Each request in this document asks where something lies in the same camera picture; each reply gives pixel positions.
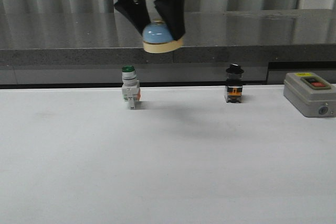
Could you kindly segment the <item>blue desk bell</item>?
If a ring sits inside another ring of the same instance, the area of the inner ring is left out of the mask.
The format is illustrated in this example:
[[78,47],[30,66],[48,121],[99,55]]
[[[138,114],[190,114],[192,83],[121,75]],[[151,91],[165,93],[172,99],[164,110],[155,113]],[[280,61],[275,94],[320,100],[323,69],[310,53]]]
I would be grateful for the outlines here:
[[163,20],[154,20],[142,33],[143,49],[151,54],[175,51],[183,46],[183,37],[175,40]]

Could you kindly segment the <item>grey granite counter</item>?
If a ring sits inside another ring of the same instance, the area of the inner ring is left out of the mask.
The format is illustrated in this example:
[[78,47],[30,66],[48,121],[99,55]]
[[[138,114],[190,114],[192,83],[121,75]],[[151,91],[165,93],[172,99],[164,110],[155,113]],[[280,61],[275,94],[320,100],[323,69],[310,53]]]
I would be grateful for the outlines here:
[[139,33],[118,13],[1,16],[1,84],[109,84],[133,65],[143,83],[221,83],[235,63],[247,83],[287,72],[335,82],[335,13],[328,9],[187,13],[172,39],[154,17]]

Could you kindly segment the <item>green pushbutton switch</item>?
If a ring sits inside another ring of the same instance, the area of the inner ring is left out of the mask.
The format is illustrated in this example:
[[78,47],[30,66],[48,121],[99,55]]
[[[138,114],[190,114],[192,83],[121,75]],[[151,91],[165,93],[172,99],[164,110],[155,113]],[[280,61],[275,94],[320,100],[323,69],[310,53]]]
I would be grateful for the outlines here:
[[141,98],[140,82],[134,66],[122,67],[122,96],[129,108],[134,110]]

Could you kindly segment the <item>black rotary selector switch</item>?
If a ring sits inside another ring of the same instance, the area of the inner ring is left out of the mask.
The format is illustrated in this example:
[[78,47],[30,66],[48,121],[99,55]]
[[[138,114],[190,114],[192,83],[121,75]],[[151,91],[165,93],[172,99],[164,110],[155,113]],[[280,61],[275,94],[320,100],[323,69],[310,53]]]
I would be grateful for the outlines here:
[[226,69],[225,100],[227,103],[241,103],[243,92],[244,70],[240,65],[231,63]]

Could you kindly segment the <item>grey on-off switch box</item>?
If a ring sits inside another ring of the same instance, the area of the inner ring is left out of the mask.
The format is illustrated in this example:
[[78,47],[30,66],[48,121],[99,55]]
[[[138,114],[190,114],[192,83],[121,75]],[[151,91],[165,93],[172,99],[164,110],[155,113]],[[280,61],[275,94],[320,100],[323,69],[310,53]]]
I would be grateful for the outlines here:
[[335,117],[335,86],[313,72],[287,73],[283,92],[305,117]]

